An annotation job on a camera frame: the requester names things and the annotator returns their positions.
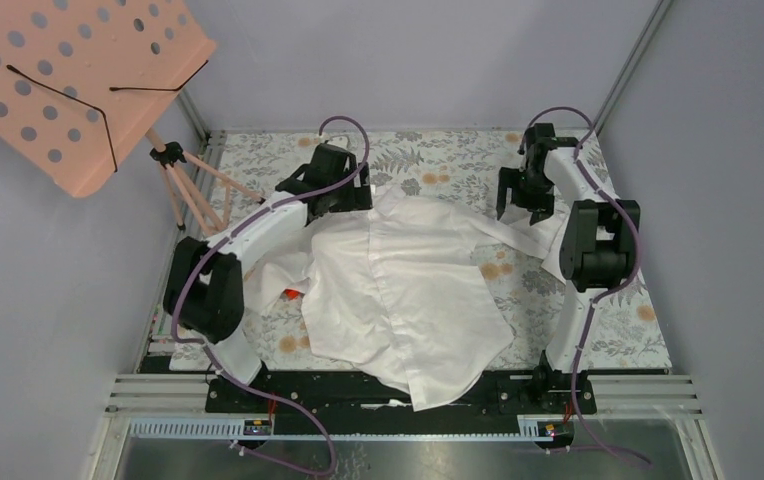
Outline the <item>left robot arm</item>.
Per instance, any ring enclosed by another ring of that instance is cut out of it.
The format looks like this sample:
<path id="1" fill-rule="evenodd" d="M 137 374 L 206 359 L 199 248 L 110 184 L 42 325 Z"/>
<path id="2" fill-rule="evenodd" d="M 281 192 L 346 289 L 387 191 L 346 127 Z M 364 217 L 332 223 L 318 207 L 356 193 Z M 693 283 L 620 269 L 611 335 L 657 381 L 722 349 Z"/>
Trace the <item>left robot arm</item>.
<path id="1" fill-rule="evenodd" d="M 230 398 L 246 411 L 267 401 L 263 365 L 241 327 L 244 277 L 270 250 L 329 214 L 372 206 L 365 161 L 330 143 L 316 146 L 309 162 L 279 182 L 253 213 L 224 233 L 177 243 L 163 295 L 171 334 L 189 332 L 212 366 L 232 381 Z"/>

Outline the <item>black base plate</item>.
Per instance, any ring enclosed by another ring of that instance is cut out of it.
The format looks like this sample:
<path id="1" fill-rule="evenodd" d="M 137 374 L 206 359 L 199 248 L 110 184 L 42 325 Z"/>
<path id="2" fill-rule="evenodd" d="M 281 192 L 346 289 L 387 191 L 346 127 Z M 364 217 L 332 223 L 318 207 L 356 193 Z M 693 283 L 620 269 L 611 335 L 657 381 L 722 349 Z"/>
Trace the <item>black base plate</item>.
<path id="1" fill-rule="evenodd" d="M 292 400 L 314 415 L 309 420 L 290 406 L 248 393 L 212 370 L 198 372 L 206 387 L 208 413 L 262 414 L 280 436 L 406 436 L 515 434 L 520 415 L 567 420 L 579 407 L 583 414 L 598 410 L 586 376 L 575 388 L 562 374 L 556 386 L 534 390 L 540 377 L 531 370 L 486 370 L 461 397 L 448 405 L 416 411 L 408 394 L 382 385 L 358 371 L 263 369 L 252 386 Z"/>

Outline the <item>pink music stand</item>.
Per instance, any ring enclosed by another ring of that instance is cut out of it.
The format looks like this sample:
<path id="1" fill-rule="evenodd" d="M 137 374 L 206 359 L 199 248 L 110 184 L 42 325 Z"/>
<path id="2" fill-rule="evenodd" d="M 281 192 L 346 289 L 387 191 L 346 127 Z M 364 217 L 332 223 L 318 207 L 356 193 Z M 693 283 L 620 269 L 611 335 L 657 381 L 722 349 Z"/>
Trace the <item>pink music stand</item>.
<path id="1" fill-rule="evenodd" d="M 0 142 L 84 198 L 147 141 L 177 226 L 223 231 L 182 169 L 205 161 L 155 129 L 216 48 L 183 1 L 0 1 Z"/>

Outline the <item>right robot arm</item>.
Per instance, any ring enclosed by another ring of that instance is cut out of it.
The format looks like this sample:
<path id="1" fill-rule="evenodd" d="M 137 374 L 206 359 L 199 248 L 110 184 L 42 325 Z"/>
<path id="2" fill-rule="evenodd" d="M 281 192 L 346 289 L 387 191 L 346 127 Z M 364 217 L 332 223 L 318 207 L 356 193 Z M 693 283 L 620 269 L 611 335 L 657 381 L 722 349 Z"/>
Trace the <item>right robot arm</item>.
<path id="1" fill-rule="evenodd" d="M 548 220 L 557 198 L 570 207 L 559 233 L 558 269 L 566 282 L 553 339 L 542 352 L 526 397 L 555 412 L 582 386 L 581 363 L 593 328 L 595 306 L 637 275 L 640 207 L 600 184 L 579 157 L 580 140 L 556 134 L 550 123 L 533 123 L 518 150 L 519 168 L 499 171 L 496 215 L 510 205 L 529 212 L 530 225 Z"/>

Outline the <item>white shirt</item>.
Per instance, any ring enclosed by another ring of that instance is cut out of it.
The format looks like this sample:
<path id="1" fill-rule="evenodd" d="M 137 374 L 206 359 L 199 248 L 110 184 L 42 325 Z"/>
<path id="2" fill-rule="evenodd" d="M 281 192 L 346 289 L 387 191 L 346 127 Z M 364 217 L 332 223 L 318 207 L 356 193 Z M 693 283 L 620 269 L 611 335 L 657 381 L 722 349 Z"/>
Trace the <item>white shirt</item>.
<path id="1" fill-rule="evenodd" d="M 328 214 L 270 250 L 245 278 L 245 305 L 266 315 L 297 288 L 315 355 L 406 392 L 415 410 L 436 408 L 514 338 L 474 250 L 504 244 L 546 259 L 558 231 L 556 220 L 505 224 L 385 185 L 370 210 Z"/>

